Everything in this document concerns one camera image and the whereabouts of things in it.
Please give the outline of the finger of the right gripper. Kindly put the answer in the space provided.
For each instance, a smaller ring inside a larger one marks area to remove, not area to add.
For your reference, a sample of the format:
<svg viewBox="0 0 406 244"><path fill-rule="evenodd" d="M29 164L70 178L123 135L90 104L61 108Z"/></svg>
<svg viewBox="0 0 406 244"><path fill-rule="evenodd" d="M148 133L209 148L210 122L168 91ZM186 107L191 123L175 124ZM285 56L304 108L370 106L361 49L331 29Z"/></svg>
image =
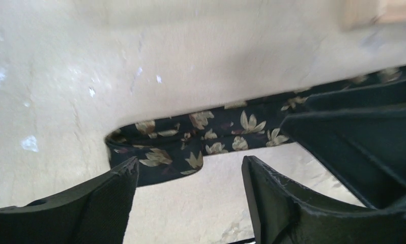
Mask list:
<svg viewBox="0 0 406 244"><path fill-rule="evenodd" d="M364 205L406 204L406 79L312 95L280 128Z"/></svg>

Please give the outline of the wooden compartment tray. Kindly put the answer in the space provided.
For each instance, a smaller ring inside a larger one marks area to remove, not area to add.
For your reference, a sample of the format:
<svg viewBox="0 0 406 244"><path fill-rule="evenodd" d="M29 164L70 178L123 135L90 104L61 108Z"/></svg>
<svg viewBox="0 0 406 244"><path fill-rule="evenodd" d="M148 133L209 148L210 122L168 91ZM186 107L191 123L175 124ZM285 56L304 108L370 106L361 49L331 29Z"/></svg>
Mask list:
<svg viewBox="0 0 406 244"><path fill-rule="evenodd" d="M406 0L346 0L341 5L345 29L406 22Z"/></svg>

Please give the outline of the black floral tie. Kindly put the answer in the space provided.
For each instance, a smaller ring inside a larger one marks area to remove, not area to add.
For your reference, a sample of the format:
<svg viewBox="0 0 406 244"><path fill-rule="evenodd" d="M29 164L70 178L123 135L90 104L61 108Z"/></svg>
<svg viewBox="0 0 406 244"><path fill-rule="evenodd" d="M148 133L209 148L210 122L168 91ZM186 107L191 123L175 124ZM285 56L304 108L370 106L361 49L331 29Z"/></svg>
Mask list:
<svg viewBox="0 0 406 244"><path fill-rule="evenodd" d="M105 137L109 163L129 158L140 162L140 187L198 172L207 155L291 143L280 125L290 114L305 111L312 95L352 91L406 80L406 66L334 81L230 105L126 125Z"/></svg>

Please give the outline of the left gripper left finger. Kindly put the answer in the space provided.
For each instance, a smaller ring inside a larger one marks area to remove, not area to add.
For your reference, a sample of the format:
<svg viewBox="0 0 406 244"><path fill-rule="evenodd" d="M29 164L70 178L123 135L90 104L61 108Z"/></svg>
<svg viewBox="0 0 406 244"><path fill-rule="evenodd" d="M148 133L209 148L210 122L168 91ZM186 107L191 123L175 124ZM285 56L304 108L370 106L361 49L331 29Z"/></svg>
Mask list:
<svg viewBox="0 0 406 244"><path fill-rule="evenodd" d="M138 176L132 157L60 193L0 208L0 243L123 243Z"/></svg>

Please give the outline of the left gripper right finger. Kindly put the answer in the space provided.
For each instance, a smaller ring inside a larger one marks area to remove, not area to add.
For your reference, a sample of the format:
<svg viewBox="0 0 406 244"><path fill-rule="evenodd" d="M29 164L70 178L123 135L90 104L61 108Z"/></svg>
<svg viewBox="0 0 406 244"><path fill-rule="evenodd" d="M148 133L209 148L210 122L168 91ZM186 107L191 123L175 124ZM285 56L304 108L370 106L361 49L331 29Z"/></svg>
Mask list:
<svg viewBox="0 0 406 244"><path fill-rule="evenodd" d="M257 243L406 243L406 205L372 209L322 195L246 156L242 175Z"/></svg>

